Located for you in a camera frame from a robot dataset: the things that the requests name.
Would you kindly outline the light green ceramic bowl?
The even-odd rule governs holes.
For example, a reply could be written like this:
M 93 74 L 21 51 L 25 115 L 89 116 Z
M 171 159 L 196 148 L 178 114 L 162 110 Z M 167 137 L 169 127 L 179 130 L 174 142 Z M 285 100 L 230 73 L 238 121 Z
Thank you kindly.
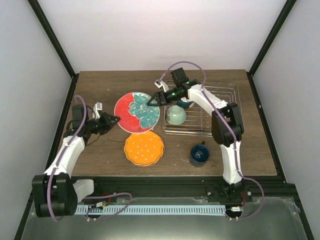
M 166 122 L 171 125 L 181 125 L 187 119 L 186 111 L 178 106 L 172 105 L 166 111 Z

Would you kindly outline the dark blue mug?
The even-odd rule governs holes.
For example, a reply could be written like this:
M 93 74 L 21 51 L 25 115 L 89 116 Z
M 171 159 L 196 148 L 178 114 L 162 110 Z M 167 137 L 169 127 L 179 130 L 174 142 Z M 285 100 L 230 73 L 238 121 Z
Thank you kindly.
M 194 145 L 190 150 L 189 162 L 194 167 L 203 167 L 211 156 L 210 150 L 206 146 L 206 142 Z

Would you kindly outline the black aluminium frame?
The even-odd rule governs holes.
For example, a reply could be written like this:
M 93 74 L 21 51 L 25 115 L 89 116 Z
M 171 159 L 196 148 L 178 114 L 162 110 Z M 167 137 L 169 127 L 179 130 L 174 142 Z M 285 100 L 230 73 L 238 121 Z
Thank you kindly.
M 47 164 L 51 164 L 54 160 L 54 155 L 58 152 L 58 140 L 63 135 L 63 124 L 67 120 L 67 111 L 69 110 L 72 102 L 72 97 L 76 89 L 76 85 L 79 79 L 79 74 L 75 73 L 67 55 L 65 54 L 54 30 L 52 29 L 50 22 L 48 21 L 40 3 L 37 0 L 30 0 L 30 7 L 32 8 L 39 23 L 48 36 L 52 46 L 57 52 L 60 60 L 66 68 L 68 74 L 71 77 L 69 90 L 66 96 L 66 100 L 62 109 L 62 113 L 58 122 L 58 127 L 53 139 L 53 143 L 48 156 Z M 251 92 L 254 97 L 256 108 L 259 113 L 260 121 L 263 126 L 264 134 L 271 152 L 271 156 L 276 168 L 276 175 L 255 176 L 255 179 L 264 187 L 264 193 L 267 197 L 292 197 L 294 205 L 300 211 L 298 214 L 299 220 L 303 227 L 303 232 L 308 240 L 314 239 L 312 230 L 307 220 L 303 205 L 301 203 L 296 186 L 293 183 L 288 183 L 285 177 L 285 173 L 280 162 L 278 152 L 264 113 L 264 109 L 261 104 L 261 100 L 254 83 L 254 75 L 264 60 L 266 54 L 271 48 L 274 40 L 276 39 L 279 31 L 285 23 L 287 17 L 295 6 L 296 1 L 287 0 L 281 9 L 276 21 L 274 22 L 266 40 L 264 41 L 256 59 L 254 60 L 249 71 L 246 72 L 247 81 L 250 84 Z M 104 184 L 110 184 L 112 187 L 124 186 L 129 190 L 132 190 L 135 194 L 142 197 L 194 197 L 197 193 L 200 193 L 205 189 L 205 184 L 200 182 L 199 177 L 194 176 L 125 176 L 125 177 L 94 177 L 93 180 L 100 190 L 104 189 Z

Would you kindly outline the wire dish rack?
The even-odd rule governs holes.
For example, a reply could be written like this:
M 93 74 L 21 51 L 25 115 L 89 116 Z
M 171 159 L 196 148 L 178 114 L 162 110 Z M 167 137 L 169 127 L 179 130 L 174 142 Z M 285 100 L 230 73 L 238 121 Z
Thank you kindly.
M 236 103 L 241 106 L 240 94 L 238 86 L 234 83 L 227 82 L 206 82 L 204 87 L 211 94 L 227 103 Z M 191 108 L 185 109 L 186 120 L 179 125 L 168 122 L 167 115 L 169 108 L 176 105 L 172 103 L 163 107 L 162 127 L 166 134 L 172 135 L 189 135 L 189 136 L 212 136 L 212 118 L 198 104 L 194 104 Z

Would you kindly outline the white bowl with blue rim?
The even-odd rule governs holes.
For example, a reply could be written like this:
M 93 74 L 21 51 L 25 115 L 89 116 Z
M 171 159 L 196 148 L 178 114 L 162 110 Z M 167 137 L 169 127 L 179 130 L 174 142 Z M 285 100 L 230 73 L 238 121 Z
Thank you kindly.
M 182 99 L 178 100 L 176 102 L 176 104 L 183 108 L 183 109 L 189 109 L 189 108 L 192 108 L 194 105 L 195 105 L 195 102 L 194 101 L 183 101 Z

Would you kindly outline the orange polka dot plate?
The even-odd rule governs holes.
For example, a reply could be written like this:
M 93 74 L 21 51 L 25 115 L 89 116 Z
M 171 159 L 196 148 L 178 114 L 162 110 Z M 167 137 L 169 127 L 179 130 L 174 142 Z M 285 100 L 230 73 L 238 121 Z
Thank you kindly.
M 132 164 L 148 167 L 163 157 L 165 145 L 162 138 L 153 131 L 132 133 L 125 140 L 123 151 Z

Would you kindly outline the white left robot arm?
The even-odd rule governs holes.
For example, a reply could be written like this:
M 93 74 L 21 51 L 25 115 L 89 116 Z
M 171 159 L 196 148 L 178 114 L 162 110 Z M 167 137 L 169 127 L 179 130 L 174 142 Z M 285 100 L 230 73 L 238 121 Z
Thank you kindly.
M 102 189 L 92 179 L 72 182 L 72 172 L 91 135 L 108 133 L 120 120 L 119 116 L 103 111 L 102 103 L 93 107 L 93 118 L 81 104 L 71 109 L 72 120 L 67 124 L 60 150 L 42 175 L 32 180 L 34 206 L 39 218 L 72 216 L 84 198 L 97 202 Z

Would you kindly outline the red and teal plate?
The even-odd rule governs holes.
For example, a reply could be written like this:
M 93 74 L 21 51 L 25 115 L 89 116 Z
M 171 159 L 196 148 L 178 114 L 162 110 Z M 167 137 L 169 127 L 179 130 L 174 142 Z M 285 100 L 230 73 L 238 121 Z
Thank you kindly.
M 143 92 L 129 92 L 114 106 L 114 115 L 120 117 L 119 127 L 131 134 L 152 130 L 160 119 L 160 108 L 148 106 L 151 96 Z

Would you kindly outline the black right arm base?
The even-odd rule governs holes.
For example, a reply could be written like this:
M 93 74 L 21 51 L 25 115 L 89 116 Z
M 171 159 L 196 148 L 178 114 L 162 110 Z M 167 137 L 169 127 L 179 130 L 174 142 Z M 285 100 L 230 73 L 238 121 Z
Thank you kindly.
M 252 196 L 248 195 L 249 189 L 243 180 L 231 185 L 224 181 L 209 182 L 205 187 L 208 197 L 214 199 L 215 202 L 241 204 L 253 201 Z

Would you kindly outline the light blue slotted strip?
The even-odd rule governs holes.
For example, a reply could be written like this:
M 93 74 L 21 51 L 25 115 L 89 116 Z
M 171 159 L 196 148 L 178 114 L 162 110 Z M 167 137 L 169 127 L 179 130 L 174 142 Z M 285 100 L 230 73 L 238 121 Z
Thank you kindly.
M 91 210 L 91 205 L 78 205 L 76 215 L 199 215 L 199 216 L 224 216 L 224 205 L 109 205 L 102 209 Z

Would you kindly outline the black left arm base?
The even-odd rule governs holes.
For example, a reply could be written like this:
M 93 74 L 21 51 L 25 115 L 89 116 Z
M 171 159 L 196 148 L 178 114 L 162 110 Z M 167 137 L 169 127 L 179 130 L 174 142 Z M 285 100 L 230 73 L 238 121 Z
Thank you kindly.
M 92 201 L 106 201 L 107 203 L 112 202 L 112 197 L 109 197 L 109 193 L 104 192 L 102 196 L 86 196 L 85 198 L 82 199 L 82 202 L 92 202 Z

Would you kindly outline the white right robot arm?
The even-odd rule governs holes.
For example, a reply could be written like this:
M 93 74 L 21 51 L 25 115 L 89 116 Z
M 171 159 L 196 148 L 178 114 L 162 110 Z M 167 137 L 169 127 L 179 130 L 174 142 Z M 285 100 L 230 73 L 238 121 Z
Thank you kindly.
M 169 88 L 163 81 L 163 74 L 154 84 L 161 89 L 154 93 L 147 102 L 148 106 L 167 106 L 183 98 L 199 105 L 211 116 L 211 134 L 214 141 L 220 146 L 223 162 L 222 188 L 223 198 L 229 202 L 240 196 L 244 176 L 240 165 L 240 146 L 244 133 L 243 118 L 239 106 L 221 100 L 205 88 L 207 76 L 203 81 L 189 79 L 183 68 L 170 73 L 175 87 Z

